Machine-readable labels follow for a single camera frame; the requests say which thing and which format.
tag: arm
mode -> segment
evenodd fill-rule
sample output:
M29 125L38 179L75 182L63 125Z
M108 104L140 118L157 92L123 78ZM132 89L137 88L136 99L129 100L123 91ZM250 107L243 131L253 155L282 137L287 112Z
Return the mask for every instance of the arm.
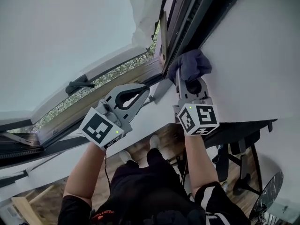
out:
M192 192L195 196L203 185L218 182L218 174L206 152L201 136L185 135L185 145Z
M72 170L67 180L64 196L76 196L91 206L91 198L104 157L105 151L91 142L78 164Z

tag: person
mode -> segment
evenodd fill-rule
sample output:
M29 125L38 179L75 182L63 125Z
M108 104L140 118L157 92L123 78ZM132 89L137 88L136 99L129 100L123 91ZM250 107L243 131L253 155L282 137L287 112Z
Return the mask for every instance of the person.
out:
M126 151L120 152L125 164L113 176L109 198L91 216L91 199L105 151L90 143L67 180L58 225L250 224L218 182L201 136L185 136L195 202L190 201L179 175L159 152L159 143L159 137L153 135L145 168L139 168Z

